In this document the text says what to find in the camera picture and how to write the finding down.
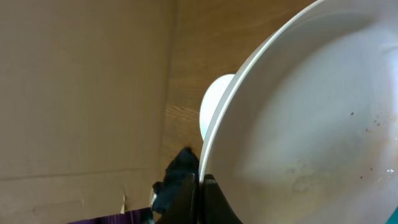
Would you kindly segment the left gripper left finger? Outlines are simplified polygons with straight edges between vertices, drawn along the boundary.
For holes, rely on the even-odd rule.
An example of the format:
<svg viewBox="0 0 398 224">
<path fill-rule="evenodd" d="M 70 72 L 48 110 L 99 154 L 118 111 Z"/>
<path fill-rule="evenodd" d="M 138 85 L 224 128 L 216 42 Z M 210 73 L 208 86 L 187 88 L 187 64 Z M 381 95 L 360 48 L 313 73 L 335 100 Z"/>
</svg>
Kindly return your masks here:
<svg viewBox="0 0 398 224">
<path fill-rule="evenodd" d="M 169 209 L 155 224 L 197 224 L 198 183 L 195 174 L 188 174 Z"/>
</svg>

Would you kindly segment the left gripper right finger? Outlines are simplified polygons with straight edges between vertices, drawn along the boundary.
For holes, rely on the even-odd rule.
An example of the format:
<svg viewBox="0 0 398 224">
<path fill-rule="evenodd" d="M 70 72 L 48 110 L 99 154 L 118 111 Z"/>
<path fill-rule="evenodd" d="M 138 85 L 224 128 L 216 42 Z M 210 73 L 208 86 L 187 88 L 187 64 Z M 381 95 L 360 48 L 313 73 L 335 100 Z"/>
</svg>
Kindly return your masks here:
<svg viewBox="0 0 398 224">
<path fill-rule="evenodd" d="M 243 224 L 224 196 L 218 182 L 206 174 L 202 183 L 201 222 L 204 224 Z"/>
</svg>

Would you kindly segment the white plate with brown stain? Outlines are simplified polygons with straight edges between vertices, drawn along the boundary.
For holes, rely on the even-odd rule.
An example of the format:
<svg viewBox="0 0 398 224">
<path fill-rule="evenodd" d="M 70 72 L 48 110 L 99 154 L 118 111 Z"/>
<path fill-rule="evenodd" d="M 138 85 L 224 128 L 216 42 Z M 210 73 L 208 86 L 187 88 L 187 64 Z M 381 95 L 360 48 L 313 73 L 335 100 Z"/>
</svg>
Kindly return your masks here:
<svg viewBox="0 0 398 224">
<path fill-rule="evenodd" d="M 210 121 L 218 106 L 218 103 L 227 89 L 229 83 L 234 78 L 234 74 L 226 74 L 217 78 L 206 90 L 201 102 L 199 112 L 199 125 L 202 140 L 205 139 Z"/>
</svg>

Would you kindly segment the white plate with red stain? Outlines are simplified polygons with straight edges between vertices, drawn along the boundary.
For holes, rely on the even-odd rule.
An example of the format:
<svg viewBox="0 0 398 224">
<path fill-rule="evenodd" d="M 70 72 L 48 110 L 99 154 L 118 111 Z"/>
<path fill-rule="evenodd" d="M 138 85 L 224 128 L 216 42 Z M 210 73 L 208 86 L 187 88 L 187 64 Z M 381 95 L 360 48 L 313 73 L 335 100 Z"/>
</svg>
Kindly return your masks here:
<svg viewBox="0 0 398 224">
<path fill-rule="evenodd" d="M 315 1 L 246 60 L 203 142 L 243 223 L 388 223 L 397 210 L 397 1 Z"/>
</svg>

